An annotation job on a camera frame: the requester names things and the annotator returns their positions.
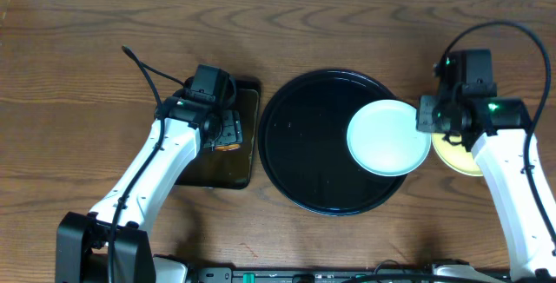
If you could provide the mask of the orange green scrub sponge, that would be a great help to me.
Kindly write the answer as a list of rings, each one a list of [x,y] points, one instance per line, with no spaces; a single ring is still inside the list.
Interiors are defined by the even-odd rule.
[[[225,145],[225,146],[217,146],[215,147],[215,151],[222,151],[222,152],[226,152],[226,151],[233,151],[236,150],[238,148],[241,147],[241,144],[229,144],[229,145]]]

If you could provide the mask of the yellow plate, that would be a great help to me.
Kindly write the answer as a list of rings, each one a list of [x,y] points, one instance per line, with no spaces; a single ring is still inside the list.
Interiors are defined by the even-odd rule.
[[[461,144],[454,146],[444,140],[444,134],[432,134],[432,144],[439,158],[451,169],[468,176],[482,176],[470,152]]]

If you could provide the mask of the light blue plate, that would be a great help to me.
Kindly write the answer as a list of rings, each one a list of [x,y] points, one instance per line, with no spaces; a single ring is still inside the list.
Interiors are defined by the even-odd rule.
[[[416,128],[417,110],[397,100],[379,100],[359,109],[347,127],[347,148],[372,174],[395,177],[426,160],[431,135]]]

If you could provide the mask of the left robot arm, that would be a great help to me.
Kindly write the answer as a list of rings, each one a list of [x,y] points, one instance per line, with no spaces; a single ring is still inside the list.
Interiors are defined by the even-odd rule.
[[[171,96],[140,152],[87,214],[67,213],[56,231],[57,282],[184,282],[187,265],[154,255],[149,234],[185,168],[205,148],[242,143],[239,113]]]

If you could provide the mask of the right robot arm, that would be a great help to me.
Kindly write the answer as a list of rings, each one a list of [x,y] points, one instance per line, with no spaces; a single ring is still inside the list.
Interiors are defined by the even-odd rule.
[[[420,98],[417,129],[451,169],[486,180],[505,235],[513,281],[555,279],[555,199],[531,119],[517,98]]]

